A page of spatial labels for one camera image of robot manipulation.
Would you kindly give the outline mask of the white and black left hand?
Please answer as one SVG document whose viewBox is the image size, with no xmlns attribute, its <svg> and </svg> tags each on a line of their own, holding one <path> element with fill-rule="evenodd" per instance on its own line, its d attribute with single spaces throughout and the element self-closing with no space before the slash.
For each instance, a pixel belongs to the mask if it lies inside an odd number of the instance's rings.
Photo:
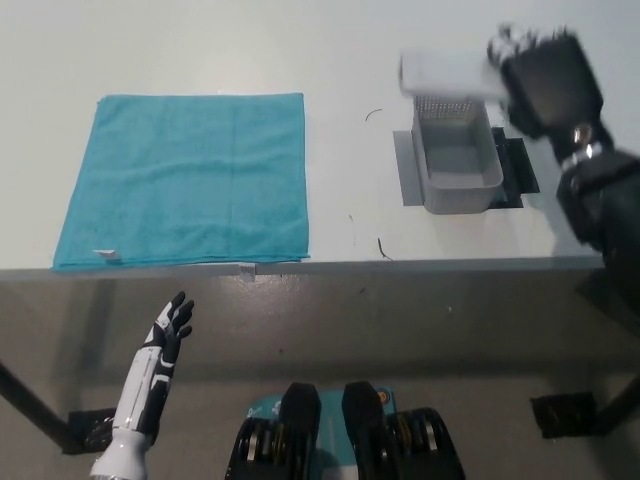
<svg viewBox="0 0 640 480">
<path fill-rule="evenodd" d="M 181 291 L 153 322 L 131 363 L 116 408 L 114 429 L 156 439 L 182 341 L 192 332 L 188 322 L 193 308 L 194 302 Z"/>
</svg>

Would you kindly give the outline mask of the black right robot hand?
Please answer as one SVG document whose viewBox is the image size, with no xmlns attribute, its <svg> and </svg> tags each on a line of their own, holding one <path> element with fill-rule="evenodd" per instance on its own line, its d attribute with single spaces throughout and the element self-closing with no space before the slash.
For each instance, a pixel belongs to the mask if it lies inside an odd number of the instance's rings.
<svg viewBox="0 0 640 480">
<path fill-rule="evenodd" d="M 502 23 L 487 57 L 506 89 L 509 121 L 534 140 L 547 139 L 559 163 L 614 147 L 601 119 L 602 93 L 574 31 Z"/>
</svg>

